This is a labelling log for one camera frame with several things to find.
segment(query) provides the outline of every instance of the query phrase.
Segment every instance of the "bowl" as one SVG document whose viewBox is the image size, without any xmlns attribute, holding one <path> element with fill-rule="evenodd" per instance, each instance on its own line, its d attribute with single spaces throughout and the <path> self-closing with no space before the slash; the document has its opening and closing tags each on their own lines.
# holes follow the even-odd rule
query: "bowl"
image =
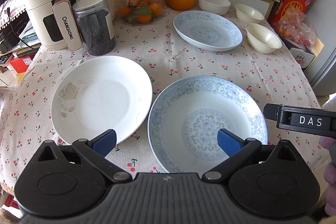
<svg viewBox="0 0 336 224">
<path fill-rule="evenodd" d="M 147 117 L 152 95 L 151 80 L 138 63 L 121 56 L 93 58 L 59 83 L 51 102 L 53 128 L 67 144 L 113 128 L 120 143 Z"/>
<path fill-rule="evenodd" d="M 228 158 L 218 146 L 225 128 L 242 139 L 267 144 L 263 114 L 239 86 L 206 75 L 180 79 L 156 98 L 148 117 L 152 151 L 169 173 L 204 172 Z"/>
<path fill-rule="evenodd" d="M 265 19 L 261 12 L 245 4 L 237 3 L 235 8 L 238 19 L 244 23 L 259 23 Z"/>
<path fill-rule="evenodd" d="M 182 12 L 174 18 L 173 25 L 185 41 L 207 51 L 229 51 L 243 40 L 241 31 L 231 21 L 205 11 Z"/>
<path fill-rule="evenodd" d="M 269 29 L 256 23 L 245 26 L 250 45 L 258 52 L 268 54 L 282 47 L 281 40 Z"/>
<path fill-rule="evenodd" d="M 228 11 L 231 3 L 228 0 L 198 0 L 198 5 L 203 11 L 222 16 Z"/>
</svg>

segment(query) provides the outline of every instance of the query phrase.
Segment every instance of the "plastic bag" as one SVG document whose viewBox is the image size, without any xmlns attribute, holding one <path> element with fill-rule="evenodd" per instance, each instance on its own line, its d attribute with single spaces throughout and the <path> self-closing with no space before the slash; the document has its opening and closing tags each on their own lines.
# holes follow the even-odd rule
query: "plastic bag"
<svg viewBox="0 0 336 224">
<path fill-rule="evenodd" d="M 315 43 L 316 31 L 305 19 L 305 14 L 290 6 L 284 16 L 273 27 L 275 31 L 300 45 L 310 46 Z"/>
</svg>

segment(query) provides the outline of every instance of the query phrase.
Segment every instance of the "air fryer window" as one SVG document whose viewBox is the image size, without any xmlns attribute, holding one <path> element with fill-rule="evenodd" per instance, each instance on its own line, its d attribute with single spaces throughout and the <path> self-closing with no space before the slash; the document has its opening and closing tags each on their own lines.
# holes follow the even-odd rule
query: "air fryer window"
<svg viewBox="0 0 336 224">
<path fill-rule="evenodd" d="M 45 17 L 43 19 L 43 23 L 52 41 L 58 42 L 63 40 L 63 36 L 58 28 L 54 14 Z"/>
</svg>

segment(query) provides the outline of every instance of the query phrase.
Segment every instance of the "screw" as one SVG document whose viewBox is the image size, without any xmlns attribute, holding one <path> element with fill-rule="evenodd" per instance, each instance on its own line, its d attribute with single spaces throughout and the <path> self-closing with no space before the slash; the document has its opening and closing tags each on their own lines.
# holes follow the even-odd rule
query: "screw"
<svg viewBox="0 0 336 224">
<path fill-rule="evenodd" d="M 115 172 L 112 176 L 115 180 L 127 180 L 129 178 L 129 174 L 125 171 L 119 171 L 119 172 Z"/>
<path fill-rule="evenodd" d="M 217 171 L 209 171 L 204 175 L 208 180 L 217 180 L 222 177 L 222 174 Z"/>
</svg>

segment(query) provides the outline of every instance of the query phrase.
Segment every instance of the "blue gripper pad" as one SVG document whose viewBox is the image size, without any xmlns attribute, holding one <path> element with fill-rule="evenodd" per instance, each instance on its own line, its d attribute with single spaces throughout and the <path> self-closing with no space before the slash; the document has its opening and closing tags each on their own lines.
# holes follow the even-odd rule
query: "blue gripper pad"
<svg viewBox="0 0 336 224">
<path fill-rule="evenodd" d="M 117 134 L 113 129 L 108 129 L 88 142 L 88 146 L 100 156 L 106 157 L 117 144 Z"/>
<path fill-rule="evenodd" d="M 217 143 L 229 157 L 233 156 L 246 145 L 245 140 L 225 128 L 218 130 Z"/>
</svg>

